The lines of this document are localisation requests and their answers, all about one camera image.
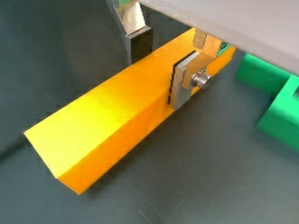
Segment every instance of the green object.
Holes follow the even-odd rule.
[[[226,42],[220,43],[217,57],[230,49],[231,45]]]
[[[132,0],[119,0],[119,5],[124,5],[128,4]]]
[[[238,70],[238,79],[276,97],[292,74],[251,54],[246,54]]]
[[[291,76],[267,112],[258,129],[299,151],[299,78]]]

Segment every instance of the orange rectangular block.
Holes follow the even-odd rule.
[[[173,112],[167,104],[173,64],[193,51],[188,30],[24,134],[56,179],[81,194]],[[215,59],[227,65],[235,47]]]

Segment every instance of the metal clamp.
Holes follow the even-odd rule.
[[[168,101],[173,109],[191,99],[195,87],[204,89],[209,85],[211,75],[205,73],[205,67],[217,57],[220,43],[219,39],[203,31],[195,32],[193,46],[199,51],[193,51],[173,65]]]
[[[109,11],[121,31],[128,65],[152,52],[153,30],[145,25],[140,3],[132,0],[107,0]]]

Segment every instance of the dark gray table surface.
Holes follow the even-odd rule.
[[[104,1],[0,4],[1,224],[299,223],[299,155],[255,129],[271,99],[235,80],[242,52],[77,196],[15,139],[125,67],[117,26]],[[187,27],[145,11],[159,46]]]

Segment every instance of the bolt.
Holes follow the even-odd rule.
[[[204,70],[200,70],[196,74],[191,76],[191,84],[200,89],[207,88],[211,83],[211,76]]]

